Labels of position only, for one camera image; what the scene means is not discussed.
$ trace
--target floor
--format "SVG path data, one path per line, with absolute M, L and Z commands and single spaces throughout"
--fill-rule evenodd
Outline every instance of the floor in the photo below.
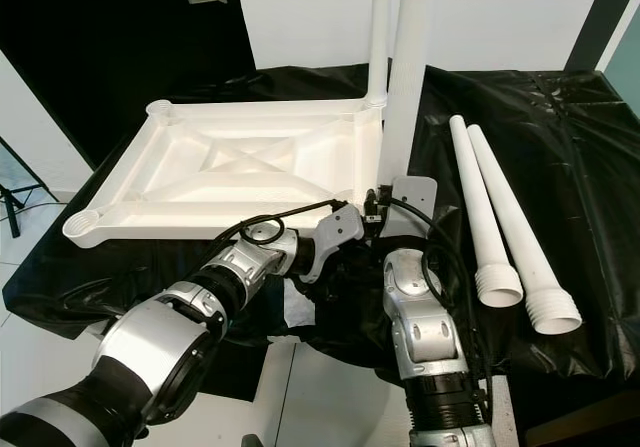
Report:
M 40 190 L 28 205 L 51 200 Z M 6 222 L 0 222 L 0 287 L 62 208 L 48 205 L 20 214 L 18 239 L 11 238 Z M 7 313 L 4 305 L 0 325 L 3 414 L 34 397 L 67 388 L 89 371 L 98 345 L 90 334 L 75 341 L 62 339 Z M 504 379 L 496 382 L 498 447 L 517 446 L 508 388 Z M 253 403 L 199 394 L 179 420 L 152 428 L 136 445 L 237 447 L 243 435 L 255 433 L 265 447 L 404 447 L 409 429 L 404 392 L 398 387 L 307 345 L 276 343 L 267 353 Z

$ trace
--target black cable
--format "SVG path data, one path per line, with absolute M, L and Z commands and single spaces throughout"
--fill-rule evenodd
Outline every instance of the black cable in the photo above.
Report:
M 442 293 L 439 293 L 437 291 L 436 287 L 433 285 L 433 282 L 431 281 L 430 276 L 429 276 L 429 269 L 428 269 L 429 260 L 428 259 L 429 259 L 429 254 L 431 253 L 431 251 L 438 250 L 438 251 L 444 253 L 449 261 L 453 261 L 452 262 L 453 271 L 457 275 L 458 280 L 462 284 L 463 290 L 465 291 L 465 300 L 466 300 L 467 311 L 468 311 L 468 316 L 469 316 L 468 326 L 469 326 L 470 337 L 471 337 L 470 340 L 472 342 L 475 340 L 478 352 L 479 352 L 480 357 L 481 357 L 481 359 L 483 361 L 483 364 L 484 364 L 483 365 L 484 374 L 485 374 L 485 378 L 487 380 L 487 406 L 486 406 L 486 409 L 483 408 L 484 405 L 483 405 L 482 402 L 480 403 L 480 405 L 481 405 L 481 408 L 483 410 L 483 417 L 485 418 L 485 420 L 486 420 L 486 422 L 488 424 L 491 424 L 492 417 L 493 417 L 493 378 L 492 378 L 492 375 L 491 375 L 491 370 L 492 370 L 491 369 L 491 360 L 490 360 L 489 356 L 487 355 L 486 344 L 485 344 L 484 339 L 482 338 L 482 335 L 480 334 L 480 331 L 478 329 L 478 321 L 477 321 L 477 318 L 476 318 L 475 307 L 473 305 L 473 289 L 472 289 L 472 286 L 471 286 L 471 282 L 469 280 L 470 276 L 469 276 L 469 272 L 467 271 L 467 267 L 466 267 L 466 265 L 464 263 L 464 259 L 462 258 L 462 255 L 460 254 L 460 251 L 456 247 L 455 243 L 451 240 L 449 235 L 444 231 L 444 229 L 442 227 L 440 227 L 428 215 L 426 215 L 421 210 L 415 208 L 413 205 L 408 204 L 407 202 L 403 202 L 402 200 L 391 198 L 389 200 L 389 202 L 391 204 L 393 204 L 393 205 L 397 205 L 398 207 L 407 210 L 408 212 L 411 212 L 413 215 L 415 215 L 420 220 L 424 221 L 427 225 L 429 225 L 442 238 L 442 240 L 443 240 L 443 242 L 445 244 L 444 246 L 439 245 L 439 244 L 434 244 L 432 242 L 427 244 L 425 252 L 422 255 L 422 270 L 423 270 L 423 275 L 425 277 L 425 280 L 427 282 L 427 286 L 429 287 L 429 290 L 431 291 L 432 294 L 434 294 L 434 297 L 436 299 L 438 299 L 438 301 L 442 304 L 442 306 L 447 310 L 449 310 L 451 308 L 451 306 L 452 306 L 451 301 L 446 298 L 446 293 L 445 293 L 444 289 L 442 290 Z M 477 367 L 476 367 L 475 353 L 474 352 L 472 352 L 472 357 L 471 357 L 470 360 L 472 361 L 472 364 L 471 364 L 472 365 L 472 370 L 475 370 L 475 373 L 477 374 Z
M 289 375 L 287 376 L 287 385 L 284 387 L 284 395 L 282 396 L 282 408 L 280 409 L 280 418 L 278 419 L 278 430 L 276 431 L 276 441 L 274 445 L 278 445 L 278 437 L 280 436 L 280 427 L 282 427 L 282 414 L 284 414 L 284 406 L 287 403 L 287 392 L 289 392 L 289 383 L 291 382 L 291 372 L 293 371 L 293 361 L 296 358 L 296 344 L 293 344 L 293 352 L 291 354 L 291 365 L 289 366 Z
M 342 202 L 335 199 L 325 200 L 322 202 L 317 202 L 315 204 L 307 205 L 305 207 L 299 207 L 297 209 L 281 212 L 279 214 L 256 215 L 255 217 L 251 217 L 250 219 L 243 220 L 242 222 L 238 222 L 237 224 L 229 227 L 227 230 L 222 232 L 220 235 L 218 235 L 215 239 L 211 241 L 211 244 L 200 256 L 200 259 L 198 260 L 198 264 L 191 269 L 191 271 L 189 272 L 189 275 L 195 273 L 205 263 L 211 260 L 212 257 L 217 255 L 222 250 L 222 248 L 233 238 L 234 235 L 240 234 L 240 237 L 242 237 L 243 240 L 249 242 L 250 244 L 254 244 L 254 245 L 269 244 L 271 242 L 275 242 L 280 237 L 282 237 L 282 234 L 284 234 L 285 225 L 284 225 L 284 222 L 282 221 L 284 217 L 289 217 L 292 215 L 301 214 L 303 212 L 308 212 L 310 210 L 319 209 L 327 205 L 330 205 L 333 208 L 339 208 L 346 205 L 346 202 Z M 270 221 L 276 222 L 278 224 L 278 232 L 276 232 L 276 234 L 274 234 L 270 238 L 264 239 L 264 240 L 257 240 L 250 237 L 246 233 L 246 229 L 248 227 L 251 227 L 252 225 L 255 225 L 255 224 L 260 224 L 262 222 L 270 222 Z
M 20 209 L 20 210 L 16 210 L 15 214 L 21 214 L 22 212 L 26 212 L 27 210 L 31 210 L 31 209 L 35 209 L 36 207 L 44 207 L 45 205 L 68 205 L 67 202 L 43 202 L 42 204 L 35 204 L 35 205 L 30 205 L 29 207 L 25 207 L 24 209 Z M 7 217 L 2 217 L 0 219 L 0 222 L 2 222 L 3 220 L 7 220 L 9 218 L 9 216 Z

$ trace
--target white pipe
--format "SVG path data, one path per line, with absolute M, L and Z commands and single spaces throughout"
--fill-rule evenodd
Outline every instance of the white pipe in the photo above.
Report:
M 436 0 L 400 0 L 378 183 L 407 175 Z
M 518 273 L 509 264 L 504 250 L 464 119 L 454 115 L 449 120 L 449 126 L 476 251 L 478 297 L 480 302 L 489 307 L 511 307 L 522 300 Z
M 484 183 L 527 293 L 533 328 L 541 334 L 564 334 L 582 324 L 571 295 L 560 287 L 542 247 L 477 125 L 468 129 Z
M 390 9 L 391 0 L 372 0 L 369 86 L 365 97 L 367 107 L 387 105 L 387 42 Z

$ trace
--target black cloth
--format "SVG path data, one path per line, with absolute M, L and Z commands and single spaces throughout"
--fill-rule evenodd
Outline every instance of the black cloth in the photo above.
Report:
M 362 65 L 279 68 L 224 85 L 177 86 L 168 98 L 354 98 L 365 93 L 366 72 Z M 438 181 L 435 217 L 460 243 L 470 272 L 475 272 L 473 246 L 448 127 L 453 114 L 482 126 L 560 284 L 584 318 L 573 333 L 544 336 L 531 327 L 524 302 L 501 310 L 478 304 L 496 371 L 638 386 L 638 118 L 597 72 L 428 68 L 409 174 Z M 11 312 L 74 338 L 88 324 L 122 313 L 179 280 L 200 258 L 205 241 L 112 240 L 83 250 L 62 235 L 64 221 L 88 203 L 125 147 L 126 142 L 95 172 L 7 283 L 3 295 Z M 281 282 L 274 280 L 234 324 L 230 339 L 264 345 L 267 335 L 293 333 L 338 359 L 393 370 L 379 259 L 354 249 L 341 254 L 350 267 L 333 283 L 340 286 L 338 295 L 320 295 L 316 327 L 286 328 Z
M 200 392 L 253 402 L 266 356 L 266 346 L 245 347 L 223 340 Z

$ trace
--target threaded tube end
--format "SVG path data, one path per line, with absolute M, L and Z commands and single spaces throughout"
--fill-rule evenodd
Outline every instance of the threaded tube end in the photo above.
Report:
M 147 105 L 146 112 L 153 117 L 169 117 L 173 105 L 168 100 L 155 100 Z
M 62 226 L 62 232 L 70 239 L 79 237 L 93 229 L 100 220 L 100 214 L 95 210 L 82 210 L 67 219 Z
M 533 328 L 540 334 L 566 334 L 582 325 L 573 298 L 560 286 L 527 293 L 526 304 Z
M 476 272 L 480 302 L 488 307 L 511 307 L 522 300 L 522 284 L 508 264 L 484 265 Z

